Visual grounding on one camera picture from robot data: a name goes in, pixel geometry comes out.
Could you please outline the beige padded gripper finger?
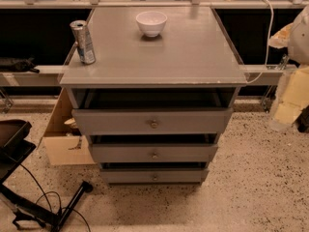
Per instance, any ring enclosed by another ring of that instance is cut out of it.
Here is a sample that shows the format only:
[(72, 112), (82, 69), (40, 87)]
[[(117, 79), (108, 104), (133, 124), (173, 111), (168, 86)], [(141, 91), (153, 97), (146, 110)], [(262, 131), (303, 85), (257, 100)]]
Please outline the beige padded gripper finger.
[(299, 64), (293, 72), (285, 71), (279, 79), (276, 98), (269, 112), (269, 126), (275, 131), (290, 127), (309, 105), (308, 26), (292, 23), (270, 37), (269, 45), (288, 48), (288, 57)]

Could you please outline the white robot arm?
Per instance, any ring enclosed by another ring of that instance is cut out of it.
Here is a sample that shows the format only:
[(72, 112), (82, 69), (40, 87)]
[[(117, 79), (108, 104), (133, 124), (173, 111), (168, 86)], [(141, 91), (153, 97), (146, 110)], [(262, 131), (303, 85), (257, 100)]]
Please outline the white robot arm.
[(309, 6), (270, 38), (275, 48), (288, 48), (288, 57), (299, 63), (297, 70), (284, 72), (270, 110), (269, 125), (275, 131), (290, 127), (309, 105)]

